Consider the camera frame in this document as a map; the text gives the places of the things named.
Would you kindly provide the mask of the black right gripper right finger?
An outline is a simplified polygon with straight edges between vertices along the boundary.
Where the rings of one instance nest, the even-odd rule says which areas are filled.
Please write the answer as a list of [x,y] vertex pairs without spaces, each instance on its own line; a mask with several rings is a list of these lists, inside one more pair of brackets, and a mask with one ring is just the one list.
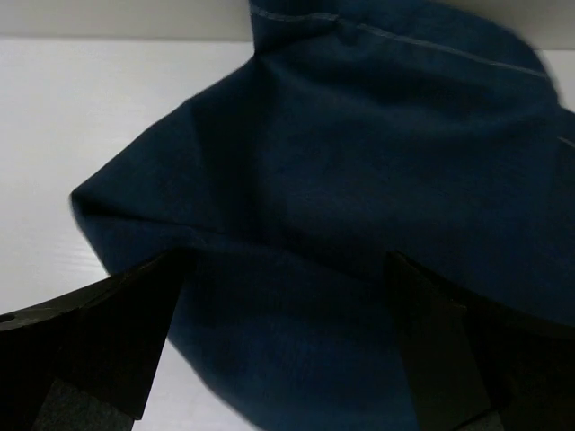
[[386,291],[422,430],[572,430],[574,329],[454,285],[401,253]]

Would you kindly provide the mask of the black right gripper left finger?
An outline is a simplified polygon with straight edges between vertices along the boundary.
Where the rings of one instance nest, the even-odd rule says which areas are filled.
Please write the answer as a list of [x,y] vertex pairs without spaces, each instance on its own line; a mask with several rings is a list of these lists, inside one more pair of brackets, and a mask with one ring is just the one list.
[[144,414],[185,255],[1,317],[3,430],[130,430]]

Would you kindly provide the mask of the dark blue fish placemat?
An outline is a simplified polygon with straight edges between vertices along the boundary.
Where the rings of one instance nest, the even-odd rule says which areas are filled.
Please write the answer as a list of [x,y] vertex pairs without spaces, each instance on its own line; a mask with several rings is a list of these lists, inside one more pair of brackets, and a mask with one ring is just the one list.
[[399,251],[574,322],[574,116],[511,31],[434,1],[253,1],[254,53],[72,192],[112,274],[175,248],[169,337],[264,430],[414,430]]

